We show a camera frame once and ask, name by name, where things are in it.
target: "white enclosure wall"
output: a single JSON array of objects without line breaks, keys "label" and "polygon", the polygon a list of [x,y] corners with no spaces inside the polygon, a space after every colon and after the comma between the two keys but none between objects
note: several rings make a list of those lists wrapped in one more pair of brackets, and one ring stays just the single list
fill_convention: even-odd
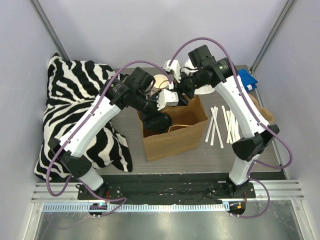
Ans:
[{"label": "white enclosure wall", "polygon": [[[256,70],[264,104],[293,151],[298,179],[320,226],[320,1],[298,0]],[[282,159],[285,148],[278,144]]]},{"label": "white enclosure wall", "polygon": [[[210,37],[235,64],[252,65],[286,0],[40,0],[71,59],[114,68],[141,59],[163,65],[186,41]],[[200,44],[187,47],[178,59]]]},{"label": "white enclosure wall", "polygon": [[55,47],[29,1],[0,2],[0,235],[21,239],[42,142],[47,64]]}]

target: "zebra print pillow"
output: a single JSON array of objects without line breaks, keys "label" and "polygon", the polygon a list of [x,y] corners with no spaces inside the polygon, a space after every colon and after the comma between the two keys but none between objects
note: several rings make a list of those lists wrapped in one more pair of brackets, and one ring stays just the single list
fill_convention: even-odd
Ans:
[{"label": "zebra print pillow", "polygon": [[[106,64],[93,61],[64,61],[57,53],[48,65],[47,101],[43,115],[43,143],[34,173],[42,180],[54,157],[48,146],[50,138],[59,139],[68,132],[88,110],[100,88],[115,72]],[[125,172],[133,169],[126,138],[108,122],[86,149],[85,157],[95,169],[113,164]],[[69,171],[57,160],[50,180],[66,178]]]}]

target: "cable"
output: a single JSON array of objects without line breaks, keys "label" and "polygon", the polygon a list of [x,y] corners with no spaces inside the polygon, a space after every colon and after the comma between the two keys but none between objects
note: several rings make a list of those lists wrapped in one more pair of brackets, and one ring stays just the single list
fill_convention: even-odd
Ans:
[{"label": "cable", "polygon": [[[103,92],[101,93],[101,97],[99,98],[99,100],[97,101],[96,105],[94,106],[94,108],[92,109],[92,111],[90,112],[91,114],[89,114],[81,123],[80,125],[73,131],[73,133],[68,137],[68,139],[65,141],[65,143],[62,144],[62,146],[59,148],[59,150],[54,154],[49,167],[46,171],[46,175],[45,175],[45,183],[46,183],[46,188],[49,192],[50,195],[52,195],[53,197],[58,197],[60,196],[66,189],[68,183],[70,182],[70,179],[72,178],[72,175],[70,175],[66,181],[65,181],[65,185],[63,186],[62,190],[59,193],[54,193],[50,187],[50,172],[51,172],[51,168],[53,167],[55,161],[57,160],[58,156],[60,155],[60,153],[63,151],[63,149],[66,147],[66,145],[71,141],[71,139],[76,135],[76,133],[83,127],[83,125],[89,120],[89,118],[94,114],[94,112],[96,111],[96,109],[99,107],[101,101],[103,100],[103,97],[106,95],[106,92],[108,90],[108,88],[110,87],[110,85],[113,83],[113,81],[115,80],[115,78],[128,66],[133,65],[133,64],[137,64],[137,63],[143,63],[143,64],[149,64],[152,65],[154,67],[156,67],[157,69],[159,69],[160,71],[163,72],[163,74],[169,79],[169,82],[171,83],[172,81],[170,80],[169,75],[166,73],[166,71],[164,69],[162,69],[160,66],[150,62],[150,61],[146,61],[146,60],[136,60],[136,61],[132,61],[127,63],[126,65],[124,65],[122,68],[120,68],[115,75],[112,76],[112,78],[110,79],[110,81],[106,84]],[[88,191],[90,192],[91,189],[84,184],[84,186],[88,189]]]},{"label": "cable", "polygon": [[151,84],[150,89],[148,91],[145,91],[144,94],[150,93],[155,84],[156,84],[156,80],[154,79],[154,80],[152,80],[152,84]]},{"label": "cable", "polygon": [[237,77],[237,73],[236,73],[236,69],[235,69],[235,66],[231,60],[231,57],[230,55],[228,54],[227,50],[219,43],[217,42],[216,40],[213,40],[212,38],[209,38],[209,37],[197,37],[197,38],[194,38],[194,39],[191,39],[189,41],[187,41],[185,44],[183,44],[176,52],[175,54],[173,55],[170,63],[169,63],[169,67],[171,66],[172,62],[176,59],[177,55],[180,53],[180,51],[185,47],[187,46],[188,44],[190,43],[193,43],[195,41],[198,41],[198,40],[207,40],[207,41],[210,41],[214,44],[216,44],[223,52],[224,54],[226,55],[226,57],[228,58],[229,62],[230,62],[230,66],[231,66],[231,70],[232,70],[232,73],[233,73],[233,78],[234,78],[234,81],[235,81],[235,84],[237,86],[237,88],[239,89],[239,92],[240,92],[240,95],[242,96],[242,99],[245,103],[245,105],[247,106],[247,108],[249,109],[249,111],[251,112],[252,116],[254,117],[254,119],[258,122],[258,124],[260,124],[265,130],[267,130],[270,134],[272,134],[276,139],[279,140],[279,142],[286,148],[286,150],[288,151],[289,153],[289,161],[287,164],[283,165],[283,166],[273,166],[273,165],[269,165],[267,163],[264,163],[262,161],[259,161],[259,160],[254,160],[255,162],[257,163],[260,163],[262,164],[263,166],[266,166],[266,167],[269,167],[269,168],[272,168],[272,169],[284,169],[288,166],[291,165],[292,161],[293,161],[293,154],[292,154],[292,151],[290,149],[290,147],[275,133],[273,132],[270,128],[268,128],[266,125],[264,125],[263,123],[260,122],[260,119],[258,118],[258,116],[255,114],[254,110],[252,109],[252,107],[250,106],[248,100],[246,99],[244,93],[242,92],[242,88],[240,86],[240,83],[238,81],[238,77]]},{"label": "cable", "polygon": [[198,70],[197,68],[191,68],[188,66],[183,66],[180,68],[180,75],[182,74],[182,69],[188,69],[189,71],[194,71],[194,70]]},{"label": "cable", "polygon": [[164,86],[163,88],[160,88],[160,87],[161,87],[161,85],[162,85],[162,84],[164,84],[164,83],[166,83],[166,82],[169,82],[169,80],[164,80],[164,81],[162,81],[162,82],[160,83],[159,87],[157,87],[157,88],[158,88],[158,90],[166,89],[166,88],[167,88],[167,86]]}]

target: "purple cable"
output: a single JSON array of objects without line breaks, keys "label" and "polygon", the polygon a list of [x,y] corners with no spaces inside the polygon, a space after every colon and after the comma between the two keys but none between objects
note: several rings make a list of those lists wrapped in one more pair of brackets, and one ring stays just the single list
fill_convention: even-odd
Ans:
[{"label": "purple cable", "polygon": [[234,213],[232,213],[233,216],[235,217],[239,217],[239,218],[242,218],[242,219],[254,219],[254,218],[257,218],[257,217],[260,217],[261,215],[263,215],[269,208],[270,206],[270,195],[269,195],[269,192],[268,192],[268,189],[266,188],[266,186],[259,180],[257,179],[253,179],[250,177],[250,172],[254,166],[255,163],[259,163],[259,164],[262,164],[266,167],[269,167],[269,168],[272,168],[272,169],[284,169],[288,166],[291,165],[292,161],[293,161],[293,154],[292,154],[292,151],[290,149],[290,147],[275,133],[273,132],[270,128],[268,128],[266,125],[264,125],[263,123],[260,122],[260,119],[258,118],[258,116],[255,114],[254,110],[251,108],[248,100],[246,99],[244,93],[242,92],[242,88],[240,86],[240,83],[238,81],[238,77],[237,77],[237,73],[236,73],[236,69],[235,69],[235,66],[231,60],[231,57],[230,55],[228,54],[227,50],[219,43],[217,42],[216,40],[213,40],[209,37],[197,37],[197,38],[194,38],[194,39],[191,39],[189,41],[187,41],[185,44],[183,44],[177,51],[176,53],[173,55],[170,63],[169,63],[169,67],[171,66],[173,60],[176,59],[177,55],[179,54],[179,52],[185,47],[187,46],[188,44],[192,43],[192,42],[195,42],[195,41],[198,41],[198,40],[207,40],[207,41],[210,41],[216,45],[218,45],[219,48],[221,48],[221,50],[224,52],[224,54],[226,55],[226,57],[228,58],[229,62],[230,62],[230,66],[231,66],[231,70],[232,70],[232,74],[233,74],[233,78],[234,78],[234,81],[235,81],[235,84],[237,86],[237,88],[239,89],[239,92],[242,96],[242,99],[243,101],[245,102],[245,105],[247,106],[247,108],[249,109],[249,111],[251,112],[251,114],[253,115],[254,119],[258,122],[258,124],[260,124],[265,130],[267,130],[270,134],[272,134],[276,139],[279,140],[280,143],[282,143],[282,145],[286,148],[286,150],[288,151],[289,153],[289,161],[287,164],[283,165],[283,166],[272,166],[272,165],[269,165],[267,163],[264,163],[262,161],[259,161],[259,160],[254,160],[252,161],[252,164],[250,165],[248,171],[247,171],[247,178],[250,180],[250,181],[255,181],[259,184],[262,185],[262,187],[265,189],[265,192],[266,192],[266,195],[267,195],[267,198],[268,198],[268,201],[267,201],[267,205],[265,207],[265,209],[258,215],[255,215],[255,216],[238,216]]},{"label": "purple cable", "polygon": [[[152,65],[154,67],[156,67],[157,69],[159,69],[160,71],[163,72],[163,74],[168,78],[169,82],[172,83],[172,81],[170,80],[170,77],[169,75],[166,73],[166,71],[161,68],[160,66],[150,62],[150,61],[146,61],[146,60],[136,60],[136,61],[132,61],[132,62],[129,62],[127,63],[126,65],[124,65],[122,68],[120,68],[114,76],[112,76],[112,78],[110,79],[110,81],[107,83],[107,85],[105,86],[103,92],[101,93],[101,96],[100,96],[100,99],[98,100],[98,102],[96,103],[95,107],[92,109],[92,111],[90,112],[92,115],[93,113],[96,111],[96,109],[99,107],[101,101],[103,100],[103,97],[105,96],[108,88],[110,87],[110,85],[113,83],[113,81],[116,79],[116,77],[122,72],[122,70],[124,70],[125,68],[127,68],[128,66],[130,65],[133,65],[133,64],[138,64],[138,63],[143,63],[143,64],[149,64],[149,65]],[[92,115],[88,115],[82,122],[81,124],[74,130],[74,132],[68,137],[67,141],[65,141],[65,143],[59,148],[59,150],[56,152],[56,154],[53,156],[50,164],[49,164],[49,167],[46,171],[46,175],[45,175],[45,183],[46,183],[46,188],[49,192],[50,195],[54,196],[54,197],[58,197],[60,196],[66,189],[68,183],[70,182],[70,179],[72,178],[72,176],[70,175],[66,181],[65,181],[65,185],[63,186],[62,190],[59,192],[59,193],[54,193],[50,187],[50,172],[51,172],[51,168],[53,167],[55,161],[57,160],[59,154],[62,152],[62,150],[65,148],[65,146],[71,141],[71,139],[76,135],[76,133],[83,127],[83,125],[88,121],[88,119],[92,116]],[[91,189],[84,184],[84,186],[88,189],[88,191],[90,192]],[[94,192],[92,192],[92,195],[95,197],[95,198],[98,198],[97,195],[95,195]]]}]

